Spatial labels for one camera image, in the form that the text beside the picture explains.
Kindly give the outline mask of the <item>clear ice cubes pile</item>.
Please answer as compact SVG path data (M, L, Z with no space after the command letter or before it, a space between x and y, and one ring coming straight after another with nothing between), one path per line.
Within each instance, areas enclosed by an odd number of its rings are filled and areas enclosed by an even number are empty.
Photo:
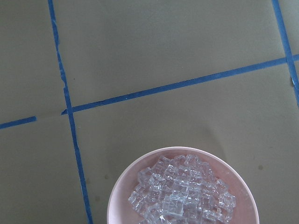
M138 172L128 197L142 224L228 224L236 198L206 161L194 154L160 156Z

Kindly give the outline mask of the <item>pink bowl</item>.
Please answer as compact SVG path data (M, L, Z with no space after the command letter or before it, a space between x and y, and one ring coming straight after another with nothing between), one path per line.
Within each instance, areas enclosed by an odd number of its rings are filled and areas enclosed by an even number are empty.
M229 191L236 197L236 207L230 221L232 224L257 224L259 215L255 200L250 189L241 176L226 162L217 156L191 147L165 147L151 151L132 162L120 175L110 194L107 206L107 223L137 224L142 217L133 211L128 197L137 185L138 171L153 166L163 155L174 158L180 154L195 154L201 160L207 161L215 172L229 185Z

